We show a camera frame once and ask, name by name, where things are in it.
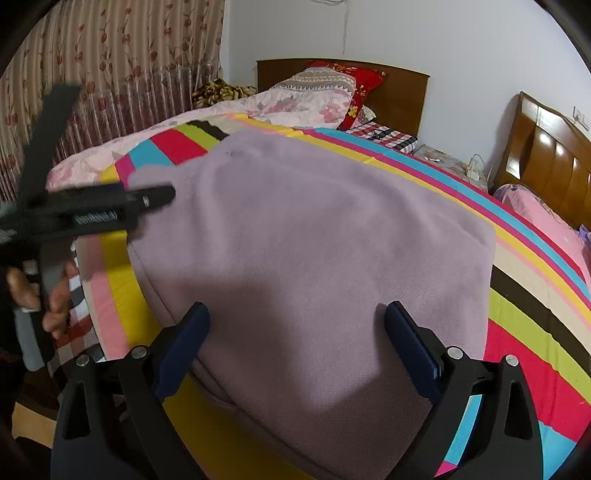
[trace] wooden bed frame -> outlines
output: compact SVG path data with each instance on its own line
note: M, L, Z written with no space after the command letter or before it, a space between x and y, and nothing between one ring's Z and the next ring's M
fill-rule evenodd
M524 92L493 190L507 183L528 187L573 228L591 229L591 141Z
M314 60L325 60L350 67L379 70L386 73L382 85L373 90L365 104L377 115L376 121L414 137L418 136L429 75L378 63L334 59L276 59L257 62L258 91L264 92L276 83L303 72Z

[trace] plaid fabric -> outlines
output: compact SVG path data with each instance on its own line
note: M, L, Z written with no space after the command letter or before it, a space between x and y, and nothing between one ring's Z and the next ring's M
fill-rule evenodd
M74 263L78 266L75 244L72 244L72 251L74 252ZM70 278L70 291L72 292L70 326L65 334L56 341L56 354L47 364L49 374L53 377L60 390L63 390L67 383L67 377L69 376L67 370L71 366L68 365L64 368L64 365L69 360L77 357L85 350L95 361L101 361L105 358L90 319L80 275Z
M368 122L357 128L352 128L347 130L347 133L406 154L411 154L418 143L417 138L397 132L376 122Z

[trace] white wall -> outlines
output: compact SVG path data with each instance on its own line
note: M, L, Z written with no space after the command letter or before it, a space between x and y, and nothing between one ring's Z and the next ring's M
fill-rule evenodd
M591 73L534 0L350 2L342 55L344 5L233 0L226 77L252 85L257 60L300 56L427 73L420 140L466 162L475 153L487 163L501 155L521 90L567 115L577 105L591 118Z
M223 9L222 43L220 44L220 65L223 70L223 78L230 78L230 18L232 0L226 0Z

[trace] pink bedding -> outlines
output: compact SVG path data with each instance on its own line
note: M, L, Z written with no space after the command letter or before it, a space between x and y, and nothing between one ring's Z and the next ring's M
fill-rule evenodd
M591 250L576 231L525 187L504 185L497 190L495 197L560 247L581 270L587 287L591 289Z

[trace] electrical cable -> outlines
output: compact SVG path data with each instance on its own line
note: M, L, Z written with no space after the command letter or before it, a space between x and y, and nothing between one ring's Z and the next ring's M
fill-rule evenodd
M324 4L330 5L331 7L335 5L344 4L347 0L312 0L315 4Z
M349 7L351 4L350 0L312 0L312 2L315 4L328 5L330 7L347 4L347 10L345 11L345 22L343 25L343 55L345 55L345 49L347 47L347 30L349 27Z

